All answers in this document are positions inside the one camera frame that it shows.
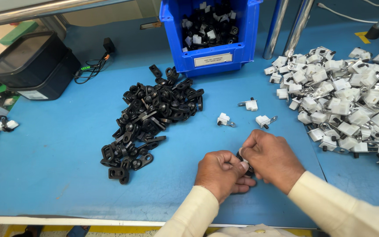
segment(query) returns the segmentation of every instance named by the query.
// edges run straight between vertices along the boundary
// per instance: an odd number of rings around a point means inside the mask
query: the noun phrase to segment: cream sleeve
[[[202,237],[217,216],[218,201],[203,186],[193,186],[175,214],[155,237]]]
[[[306,171],[288,197],[332,237],[379,237],[379,207]]]

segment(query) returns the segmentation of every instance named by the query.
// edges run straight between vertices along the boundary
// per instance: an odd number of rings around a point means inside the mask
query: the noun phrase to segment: hand
[[[305,172],[286,139],[259,129],[251,132],[239,154],[254,168],[258,179],[271,182],[286,195]]]
[[[255,180],[243,177],[248,164],[230,151],[209,152],[198,162],[194,185],[204,186],[221,204],[231,193],[245,193]]]

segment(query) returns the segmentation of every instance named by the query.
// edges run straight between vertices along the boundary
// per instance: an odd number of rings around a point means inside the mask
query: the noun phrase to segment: black plastic container
[[[80,61],[74,56],[71,49],[61,60],[43,83],[32,87],[8,87],[7,90],[18,92],[29,100],[56,100],[80,68]]]
[[[8,87],[40,85],[67,51],[55,31],[23,35],[0,54],[0,83]]]

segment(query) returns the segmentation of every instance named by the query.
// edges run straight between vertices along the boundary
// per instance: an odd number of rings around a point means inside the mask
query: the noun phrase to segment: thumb
[[[258,152],[250,147],[239,148],[239,154],[243,159],[247,160],[248,162],[251,162],[254,159],[254,157],[258,156]]]
[[[236,180],[242,177],[242,175],[244,175],[247,170],[248,170],[248,163],[246,163],[245,161],[241,161],[238,164],[232,166],[232,168],[230,168],[229,171],[234,174],[235,182],[236,182]]]

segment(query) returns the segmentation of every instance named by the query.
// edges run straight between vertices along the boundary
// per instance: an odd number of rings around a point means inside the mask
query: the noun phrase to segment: fingernail
[[[249,167],[248,163],[246,163],[245,161],[241,161],[241,164],[242,164],[243,168],[245,169],[245,171],[247,171],[248,167]]]

